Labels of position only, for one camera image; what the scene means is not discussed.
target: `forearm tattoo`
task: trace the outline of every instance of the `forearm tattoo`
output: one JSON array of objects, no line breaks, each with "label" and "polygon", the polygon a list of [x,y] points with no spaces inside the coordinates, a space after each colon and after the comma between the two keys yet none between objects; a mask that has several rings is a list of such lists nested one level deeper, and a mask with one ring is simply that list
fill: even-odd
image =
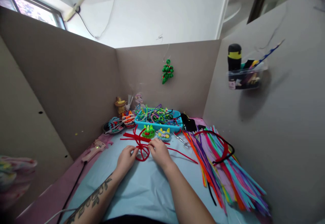
[{"label": "forearm tattoo", "polygon": [[104,192],[104,189],[107,190],[108,183],[112,180],[110,176],[113,173],[111,173],[108,178],[79,206],[78,209],[76,209],[73,214],[69,217],[67,220],[67,224],[71,224],[74,222],[75,217],[77,216],[78,219],[82,216],[82,214],[85,211],[85,208],[88,208],[91,204],[91,207],[93,208],[96,204],[99,204],[99,195],[101,195]]}]

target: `metal hook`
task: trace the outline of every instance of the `metal hook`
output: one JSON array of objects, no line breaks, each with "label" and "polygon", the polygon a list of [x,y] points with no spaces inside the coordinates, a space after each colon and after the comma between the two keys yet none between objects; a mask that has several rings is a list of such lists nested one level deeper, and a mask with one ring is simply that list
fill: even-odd
[{"label": "metal hook", "polygon": [[167,51],[166,51],[166,53],[165,53],[165,55],[164,55],[164,58],[162,59],[162,62],[165,62],[165,57],[166,57],[166,55],[167,55],[168,50],[169,50],[169,44],[168,44]]},{"label": "metal hook", "polygon": [[161,43],[162,43],[164,41],[163,34],[160,34],[156,40],[158,40],[158,39],[161,39]]}]

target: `hand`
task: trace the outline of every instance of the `hand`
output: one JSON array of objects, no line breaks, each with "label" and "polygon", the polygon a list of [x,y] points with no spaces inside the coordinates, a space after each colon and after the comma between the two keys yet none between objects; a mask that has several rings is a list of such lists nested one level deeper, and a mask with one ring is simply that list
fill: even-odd
[{"label": "hand", "polygon": [[117,166],[115,170],[125,176],[133,166],[135,161],[135,156],[138,153],[138,150],[139,149],[134,146],[131,145],[126,146],[125,149],[122,150],[120,156],[118,157]]},{"label": "hand", "polygon": [[169,165],[174,164],[170,158],[167,146],[158,138],[154,138],[149,142],[148,148],[155,162],[163,169],[167,169]]}]

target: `pink cloth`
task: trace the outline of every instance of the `pink cloth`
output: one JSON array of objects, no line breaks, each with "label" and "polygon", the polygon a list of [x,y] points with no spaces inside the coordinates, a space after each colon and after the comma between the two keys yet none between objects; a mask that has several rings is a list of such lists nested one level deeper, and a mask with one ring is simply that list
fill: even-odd
[{"label": "pink cloth", "polygon": [[[111,143],[110,139],[111,135],[100,135],[98,137],[103,143],[108,144]],[[49,186],[44,193],[42,193],[37,200],[35,200],[26,210],[24,210],[20,216],[18,216],[15,220],[16,224],[44,224],[47,220],[49,220],[52,216],[54,216],[57,212],[62,210],[65,201],[67,200],[79,174],[83,167],[83,162],[81,159],[86,156],[89,152],[89,149],[92,148],[93,145],[89,146],[87,150],[85,150],[78,159],[69,167],[69,169],[60,177],[54,184]],[[98,157],[101,155],[101,152],[96,154],[85,166],[84,171],[82,172],[78,183],[72,193],[71,196],[74,195],[75,191],[79,187],[79,184],[83,180],[83,178],[87,175],[88,171],[94,165]],[[49,224],[56,224],[60,215],[57,215]]]},{"label": "pink cloth", "polygon": [[0,156],[0,210],[10,208],[28,190],[36,160]]}]

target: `scissors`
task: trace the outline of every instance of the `scissors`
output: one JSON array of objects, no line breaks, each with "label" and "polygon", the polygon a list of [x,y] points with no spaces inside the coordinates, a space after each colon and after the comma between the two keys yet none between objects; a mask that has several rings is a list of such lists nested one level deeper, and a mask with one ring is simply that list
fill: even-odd
[{"label": "scissors", "polygon": [[183,143],[185,149],[190,149],[189,143],[185,143],[179,136],[177,136],[175,133],[174,135]]}]

